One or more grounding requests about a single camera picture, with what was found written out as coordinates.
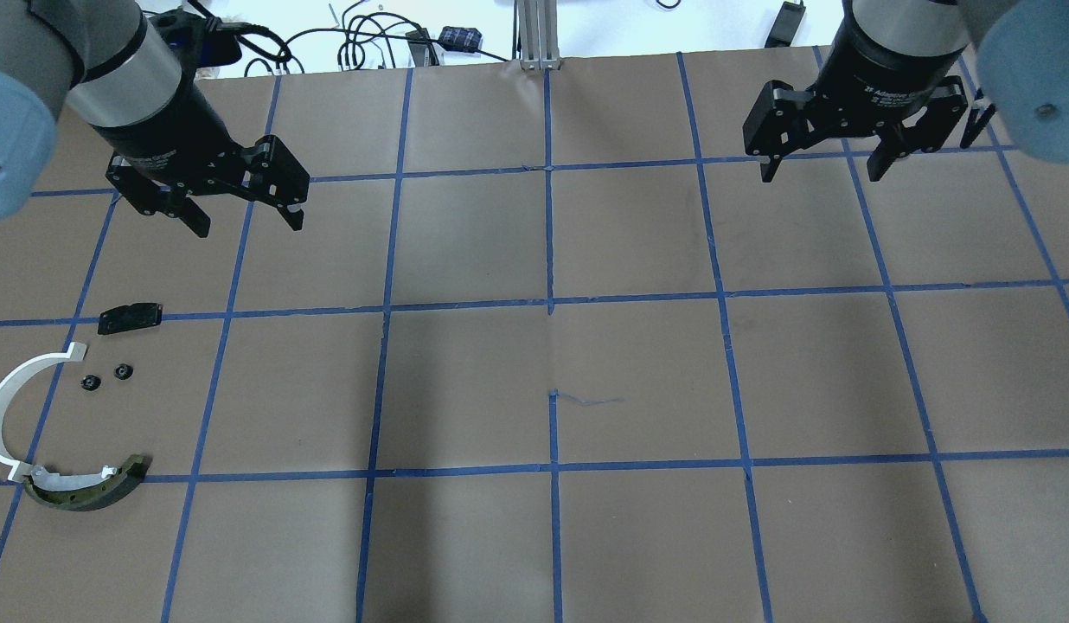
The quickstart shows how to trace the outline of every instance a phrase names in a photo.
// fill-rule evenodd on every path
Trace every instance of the white floor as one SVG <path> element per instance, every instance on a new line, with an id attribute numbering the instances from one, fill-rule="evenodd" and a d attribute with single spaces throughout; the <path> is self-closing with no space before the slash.
<path id="1" fill-rule="evenodd" d="M 175 7 L 179 0 L 139 0 L 153 12 Z M 840 0 L 804 0 L 807 13 L 795 36 L 795 46 L 831 43 L 842 19 Z M 348 1 L 325 0 L 205 0 L 205 5 L 227 20 L 249 20 L 266 25 L 282 36 L 309 28 L 336 25 L 332 10 L 341 15 Z M 659 52 L 743 50 L 764 45 L 781 0 L 682 0 L 673 11 L 665 11 L 655 0 L 559 0 L 559 46 L 563 57 L 624 57 Z M 417 20 L 432 35 L 445 25 L 471 27 L 482 31 L 484 50 L 502 57 L 511 54 L 511 0 L 369 0 L 354 13 L 393 12 Z M 309 74 L 338 71 L 338 33 L 303 36 L 292 50 Z M 408 66 L 410 57 L 403 41 L 393 41 L 397 65 Z M 369 47 L 369 66 L 381 62 L 379 52 Z M 221 67 L 221 78 L 243 75 L 246 62 L 254 58 L 246 51 L 243 62 Z M 483 62 L 474 54 L 448 52 L 444 64 Z"/>

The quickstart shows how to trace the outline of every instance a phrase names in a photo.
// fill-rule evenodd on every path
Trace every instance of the blue joint cap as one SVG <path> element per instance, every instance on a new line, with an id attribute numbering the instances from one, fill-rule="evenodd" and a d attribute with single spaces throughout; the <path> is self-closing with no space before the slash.
<path id="1" fill-rule="evenodd" d="M 57 142 L 47 104 L 0 72 L 0 220 L 24 207 Z"/>

